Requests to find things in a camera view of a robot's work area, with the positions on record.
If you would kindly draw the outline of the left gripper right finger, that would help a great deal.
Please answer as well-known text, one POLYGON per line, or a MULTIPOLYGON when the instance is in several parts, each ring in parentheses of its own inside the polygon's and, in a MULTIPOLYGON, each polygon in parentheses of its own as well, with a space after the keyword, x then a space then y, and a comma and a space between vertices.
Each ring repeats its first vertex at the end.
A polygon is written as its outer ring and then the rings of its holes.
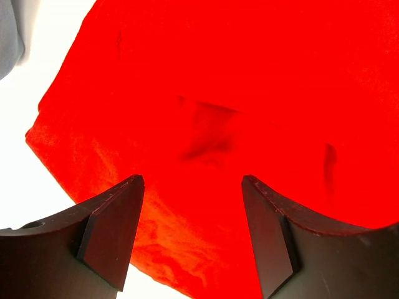
POLYGON ((398 225, 367 229, 319 214, 254 176, 243 201, 264 298, 397 298, 398 225))

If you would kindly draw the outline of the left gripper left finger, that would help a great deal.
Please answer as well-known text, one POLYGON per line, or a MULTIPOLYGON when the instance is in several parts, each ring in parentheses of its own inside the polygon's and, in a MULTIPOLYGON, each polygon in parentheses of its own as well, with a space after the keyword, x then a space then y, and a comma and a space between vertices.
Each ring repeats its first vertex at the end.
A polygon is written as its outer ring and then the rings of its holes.
POLYGON ((2 298, 115 298, 123 291, 145 183, 133 175, 20 229, 1 231, 2 298))

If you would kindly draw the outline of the red t shirt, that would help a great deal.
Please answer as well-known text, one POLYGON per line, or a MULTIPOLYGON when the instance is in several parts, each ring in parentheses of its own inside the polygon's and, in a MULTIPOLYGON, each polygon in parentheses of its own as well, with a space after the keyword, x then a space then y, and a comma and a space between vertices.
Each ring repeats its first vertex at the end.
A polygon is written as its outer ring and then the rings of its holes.
POLYGON ((26 141, 75 202, 144 177, 142 272, 259 298, 245 175, 351 224, 398 220, 398 2, 97 1, 26 141))

